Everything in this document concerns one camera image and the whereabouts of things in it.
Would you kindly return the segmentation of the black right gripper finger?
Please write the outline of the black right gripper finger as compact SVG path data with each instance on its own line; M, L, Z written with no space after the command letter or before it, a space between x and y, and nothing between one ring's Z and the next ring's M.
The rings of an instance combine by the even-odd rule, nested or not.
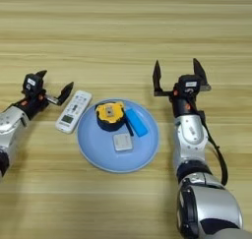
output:
M156 61L153 72L153 84L155 92L162 92L162 88L160 86L160 78L161 78L160 65L159 61Z
M194 68L194 74L200 79L201 85L207 86L208 81L207 81L206 72L203 69L201 63L196 58L193 59L193 68Z

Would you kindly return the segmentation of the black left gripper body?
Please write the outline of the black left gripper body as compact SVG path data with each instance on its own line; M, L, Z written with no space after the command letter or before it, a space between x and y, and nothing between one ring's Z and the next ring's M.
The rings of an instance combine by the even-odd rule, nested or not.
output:
M51 96L45 89L22 90L24 97L13 103L13 106L21 109L29 119L32 119L40 111L43 111L50 103L61 105L59 97Z

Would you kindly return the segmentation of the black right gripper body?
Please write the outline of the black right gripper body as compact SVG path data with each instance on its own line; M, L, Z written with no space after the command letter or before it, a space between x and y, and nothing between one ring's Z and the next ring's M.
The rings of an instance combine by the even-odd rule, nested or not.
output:
M200 91L211 90L210 85L184 88L175 84L172 90L164 91L162 88L154 88L154 96L165 96L172 104L173 116L175 118L183 115L198 115L196 97Z

